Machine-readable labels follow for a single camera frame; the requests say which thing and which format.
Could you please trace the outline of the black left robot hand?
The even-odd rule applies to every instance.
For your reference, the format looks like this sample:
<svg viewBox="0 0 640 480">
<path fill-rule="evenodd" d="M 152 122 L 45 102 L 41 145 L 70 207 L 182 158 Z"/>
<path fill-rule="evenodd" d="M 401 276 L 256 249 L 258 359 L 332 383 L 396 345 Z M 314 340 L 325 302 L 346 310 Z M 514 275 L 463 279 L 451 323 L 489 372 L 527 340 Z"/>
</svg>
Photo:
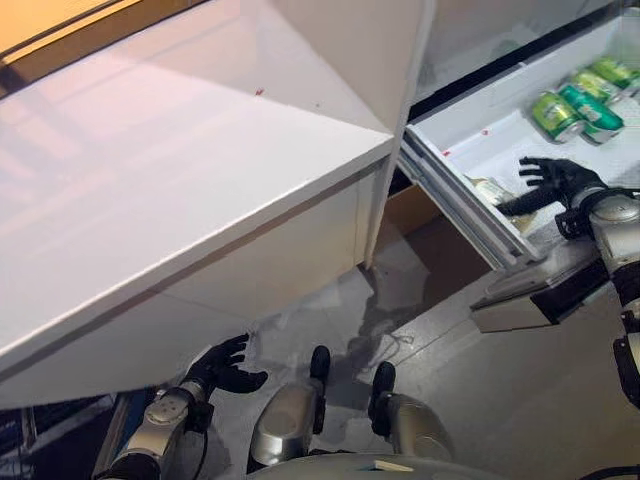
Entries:
<svg viewBox="0 0 640 480">
<path fill-rule="evenodd" d="M 249 338 L 250 335 L 244 333 L 211 347 L 191 365 L 183 383 L 198 384 L 205 400 L 216 389 L 235 394 L 249 394 L 259 390 L 266 383 L 268 373 L 248 372 L 240 368 L 245 360 L 243 352 Z"/>
</svg>

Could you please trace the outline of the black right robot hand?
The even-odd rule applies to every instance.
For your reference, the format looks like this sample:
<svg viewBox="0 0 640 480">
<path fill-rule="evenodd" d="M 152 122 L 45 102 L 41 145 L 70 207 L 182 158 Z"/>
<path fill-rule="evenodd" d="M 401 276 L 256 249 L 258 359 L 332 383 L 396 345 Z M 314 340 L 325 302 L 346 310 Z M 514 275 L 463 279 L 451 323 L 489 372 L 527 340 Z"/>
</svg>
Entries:
<svg viewBox="0 0 640 480">
<path fill-rule="evenodd" d="M 523 157 L 519 160 L 520 177 L 527 177 L 532 190 L 496 206 L 505 216 L 522 216 L 560 202 L 569 209 L 573 200 L 590 189 L 605 190 L 608 186 L 599 175 L 568 159 Z"/>
</svg>

